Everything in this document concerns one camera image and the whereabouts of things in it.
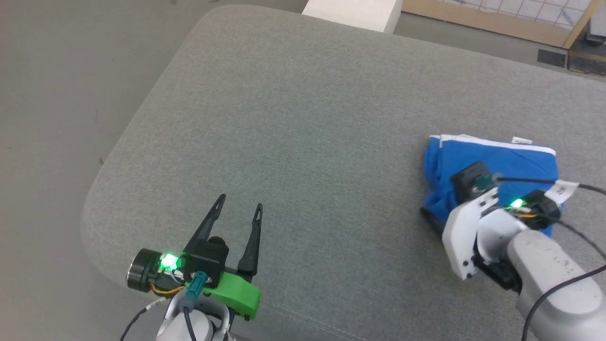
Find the yellow wire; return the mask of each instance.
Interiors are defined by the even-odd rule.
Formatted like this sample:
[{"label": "yellow wire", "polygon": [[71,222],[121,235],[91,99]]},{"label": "yellow wire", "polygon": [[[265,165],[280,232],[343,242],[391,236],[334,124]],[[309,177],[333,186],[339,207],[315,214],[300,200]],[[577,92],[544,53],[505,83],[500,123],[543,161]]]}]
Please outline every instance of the yellow wire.
[{"label": "yellow wire", "polygon": [[156,294],[162,294],[162,295],[170,295],[170,294],[175,294],[177,292],[179,292],[181,289],[185,288],[185,286],[180,286],[176,289],[172,289],[172,290],[168,290],[168,291],[162,291],[162,290],[158,290],[156,289],[156,286],[152,283],[150,283],[151,289],[153,290],[153,292],[155,292]]}]

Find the clothing label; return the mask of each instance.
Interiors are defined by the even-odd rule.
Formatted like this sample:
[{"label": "clothing label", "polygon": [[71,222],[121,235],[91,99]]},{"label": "clothing label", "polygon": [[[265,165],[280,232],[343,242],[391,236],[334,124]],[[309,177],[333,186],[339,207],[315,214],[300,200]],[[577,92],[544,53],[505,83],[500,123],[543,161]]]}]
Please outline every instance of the clothing label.
[{"label": "clothing label", "polygon": [[556,204],[561,205],[573,195],[578,187],[579,183],[557,180],[556,183],[549,188],[549,191],[545,192],[545,196],[553,200]]},{"label": "clothing label", "polygon": [[532,140],[526,140],[525,138],[514,136],[511,139],[511,143],[519,143],[519,144],[532,144]]}]

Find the white tag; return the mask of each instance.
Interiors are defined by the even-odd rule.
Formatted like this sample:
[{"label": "white tag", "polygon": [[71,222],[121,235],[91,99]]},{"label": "white tag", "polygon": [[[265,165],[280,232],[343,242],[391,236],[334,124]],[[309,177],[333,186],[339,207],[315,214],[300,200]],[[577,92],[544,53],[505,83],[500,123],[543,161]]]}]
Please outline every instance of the white tag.
[{"label": "white tag", "polygon": [[526,140],[525,138],[514,136],[511,139],[511,143],[519,143],[519,144],[532,144],[532,140]]},{"label": "white tag", "polygon": [[158,304],[160,304],[160,303],[162,303],[164,301],[166,301],[166,297],[160,297],[160,299],[155,300],[154,302],[151,302],[149,305],[147,305],[145,307],[145,310],[152,309],[153,307],[157,306]]},{"label": "white tag", "polygon": [[545,192],[545,196],[553,200],[556,204],[561,205],[573,195],[578,187],[579,183],[557,180],[556,183],[549,188],[549,191]]}]

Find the gray cushion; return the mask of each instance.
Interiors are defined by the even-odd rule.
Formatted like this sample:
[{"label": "gray cushion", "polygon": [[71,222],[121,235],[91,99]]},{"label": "gray cushion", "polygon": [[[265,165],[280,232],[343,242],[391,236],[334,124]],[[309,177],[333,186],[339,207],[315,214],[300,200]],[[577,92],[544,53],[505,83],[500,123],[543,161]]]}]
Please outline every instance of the gray cushion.
[{"label": "gray cushion", "polygon": [[[606,86],[491,56],[260,7],[207,14],[101,169],[82,239],[125,285],[141,248],[180,251],[221,193],[235,267],[265,206],[250,340],[514,340],[516,295],[460,281],[418,213],[428,136],[530,138],[564,177],[606,185]],[[598,242],[604,205],[566,217]],[[587,268],[597,256],[556,238]]]}]

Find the green led light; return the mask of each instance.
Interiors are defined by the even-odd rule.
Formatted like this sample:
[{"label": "green led light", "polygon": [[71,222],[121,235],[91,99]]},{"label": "green led light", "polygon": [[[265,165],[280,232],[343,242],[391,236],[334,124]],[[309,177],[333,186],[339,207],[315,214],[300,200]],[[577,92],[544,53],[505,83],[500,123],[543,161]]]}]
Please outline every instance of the green led light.
[{"label": "green led light", "polygon": [[520,207],[524,206],[524,204],[525,204],[524,200],[515,199],[514,202],[512,202],[511,205],[509,205],[509,206],[511,206],[513,208],[520,208]]},{"label": "green led light", "polygon": [[165,270],[175,270],[181,265],[179,257],[171,254],[165,254],[160,261],[160,267]]}]

